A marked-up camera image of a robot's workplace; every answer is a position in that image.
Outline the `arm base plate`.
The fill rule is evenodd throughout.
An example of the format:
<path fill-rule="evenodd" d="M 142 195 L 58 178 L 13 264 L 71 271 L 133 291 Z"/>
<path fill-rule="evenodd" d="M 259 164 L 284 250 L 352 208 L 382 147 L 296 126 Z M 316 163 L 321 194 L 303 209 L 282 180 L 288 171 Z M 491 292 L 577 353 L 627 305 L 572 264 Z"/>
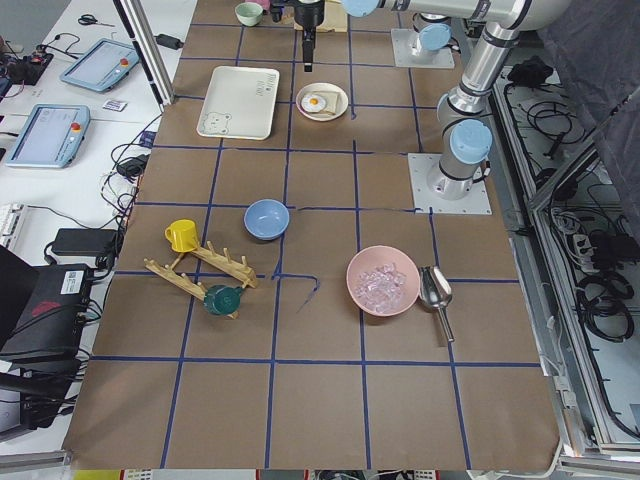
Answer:
<path fill-rule="evenodd" d="M 449 48 L 451 28 L 431 24 L 419 31 L 392 29 L 391 39 L 397 67 L 453 69 L 455 62 Z"/>
<path fill-rule="evenodd" d="M 440 169 L 440 154 L 407 156 L 413 208 L 418 213 L 491 215 L 486 183 L 479 170 L 472 179 L 453 180 Z"/>

